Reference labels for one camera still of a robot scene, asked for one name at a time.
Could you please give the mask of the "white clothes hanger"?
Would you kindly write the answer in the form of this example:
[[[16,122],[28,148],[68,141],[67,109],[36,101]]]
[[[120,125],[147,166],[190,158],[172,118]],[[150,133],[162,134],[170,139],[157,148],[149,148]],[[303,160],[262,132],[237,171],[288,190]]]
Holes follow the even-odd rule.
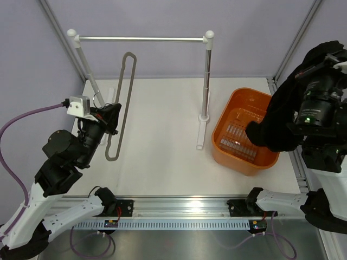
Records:
[[[124,78],[124,72],[125,72],[125,68],[126,68],[126,60],[128,57],[131,57],[133,59],[133,63],[132,63],[132,70],[131,70],[131,76],[130,76],[130,83],[128,86],[128,92],[127,92],[127,99],[126,99],[126,103],[125,103],[125,108],[122,109],[121,106],[121,112],[124,112],[123,115],[123,121],[121,123],[121,130],[119,133],[119,140],[118,140],[118,145],[117,145],[117,151],[114,157],[110,156],[110,148],[111,148],[111,144],[112,144],[112,135],[108,134],[108,139],[107,139],[107,145],[106,145],[106,149],[105,149],[105,158],[107,161],[117,161],[120,155],[120,150],[121,150],[121,145],[123,142],[123,137],[124,137],[124,131],[125,131],[125,125],[126,125],[126,120],[127,120],[127,115],[128,115],[128,109],[130,106],[130,100],[131,100],[131,95],[132,95],[132,88],[133,88],[133,83],[134,83],[134,76],[135,76],[135,71],[136,71],[136,64],[137,64],[137,57],[134,53],[132,52],[126,52],[123,56],[122,59],[122,67],[120,70],[120,75],[119,75],[119,81],[118,81],[118,86],[117,86],[117,92],[116,92],[116,96],[115,96],[115,102],[114,103],[119,103],[119,98],[120,98],[120,92],[123,86],[123,78]]]

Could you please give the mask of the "black shorts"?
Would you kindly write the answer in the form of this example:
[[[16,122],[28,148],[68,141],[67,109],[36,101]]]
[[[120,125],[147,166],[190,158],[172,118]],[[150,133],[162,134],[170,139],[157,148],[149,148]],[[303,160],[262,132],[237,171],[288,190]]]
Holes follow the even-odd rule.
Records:
[[[299,72],[324,60],[327,54],[344,49],[338,40],[324,42],[312,48],[287,79],[273,94],[266,114],[260,123],[251,121],[246,127],[249,141],[258,147],[266,147],[272,152],[293,151],[297,148],[302,135],[294,135],[287,127],[293,121],[302,103],[304,87],[295,80]]]

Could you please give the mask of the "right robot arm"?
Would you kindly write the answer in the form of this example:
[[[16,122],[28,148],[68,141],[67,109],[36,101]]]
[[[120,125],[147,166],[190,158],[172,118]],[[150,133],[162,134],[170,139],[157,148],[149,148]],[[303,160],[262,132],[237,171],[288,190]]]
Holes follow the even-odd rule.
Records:
[[[301,147],[304,164],[321,187],[305,194],[253,188],[246,198],[252,215],[300,214],[313,226],[346,233],[346,50],[306,61],[273,94],[260,123],[250,122],[252,144],[273,152]]]

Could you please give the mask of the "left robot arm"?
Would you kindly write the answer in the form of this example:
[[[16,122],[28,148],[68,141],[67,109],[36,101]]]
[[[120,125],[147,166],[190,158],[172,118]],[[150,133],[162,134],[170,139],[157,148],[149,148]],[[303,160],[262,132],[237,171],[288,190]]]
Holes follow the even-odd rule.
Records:
[[[82,177],[80,170],[90,162],[104,134],[117,134],[121,104],[90,109],[94,120],[78,119],[78,135],[67,130],[54,132],[43,147],[47,160],[34,177],[24,202],[1,226],[1,259],[31,259],[44,251],[59,234],[93,216],[119,212],[117,199],[106,187],[81,204],[47,217],[48,210]]]

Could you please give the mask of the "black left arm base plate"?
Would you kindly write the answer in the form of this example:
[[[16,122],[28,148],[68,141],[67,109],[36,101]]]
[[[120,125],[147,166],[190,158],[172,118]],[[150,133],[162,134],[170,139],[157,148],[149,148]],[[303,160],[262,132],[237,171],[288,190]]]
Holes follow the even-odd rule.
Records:
[[[116,199],[116,202],[106,205],[103,211],[96,217],[132,217],[133,207],[134,200]]]

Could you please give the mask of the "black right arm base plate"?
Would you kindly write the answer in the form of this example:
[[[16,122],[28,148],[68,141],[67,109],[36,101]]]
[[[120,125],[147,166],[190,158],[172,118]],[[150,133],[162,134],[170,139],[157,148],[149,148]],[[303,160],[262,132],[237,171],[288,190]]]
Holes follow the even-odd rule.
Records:
[[[231,217],[270,217],[273,211],[264,211],[257,205],[248,205],[245,199],[230,199],[227,201]]]

